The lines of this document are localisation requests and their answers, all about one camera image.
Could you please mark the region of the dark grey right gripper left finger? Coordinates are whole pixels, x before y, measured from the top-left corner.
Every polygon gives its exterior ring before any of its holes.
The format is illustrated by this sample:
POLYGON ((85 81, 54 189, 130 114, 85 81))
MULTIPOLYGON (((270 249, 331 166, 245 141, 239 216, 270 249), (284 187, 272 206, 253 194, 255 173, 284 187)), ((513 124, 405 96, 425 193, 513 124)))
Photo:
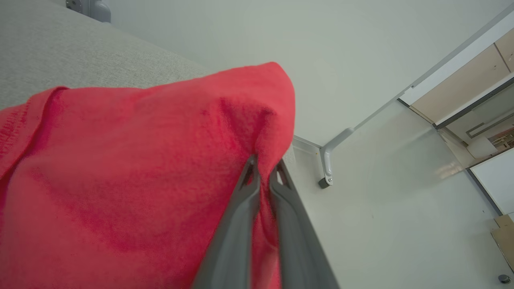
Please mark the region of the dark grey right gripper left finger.
POLYGON ((251 288, 252 230, 259 211, 257 156, 247 160, 193 282, 194 289, 251 288))

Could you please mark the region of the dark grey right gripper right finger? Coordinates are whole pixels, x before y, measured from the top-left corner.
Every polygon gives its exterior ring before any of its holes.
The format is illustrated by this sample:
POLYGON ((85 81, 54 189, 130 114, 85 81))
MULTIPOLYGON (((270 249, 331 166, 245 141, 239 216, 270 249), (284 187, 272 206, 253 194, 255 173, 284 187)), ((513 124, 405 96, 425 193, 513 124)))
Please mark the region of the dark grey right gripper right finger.
POLYGON ((339 289, 321 243, 283 160, 269 176, 275 213, 281 287, 283 289, 339 289))

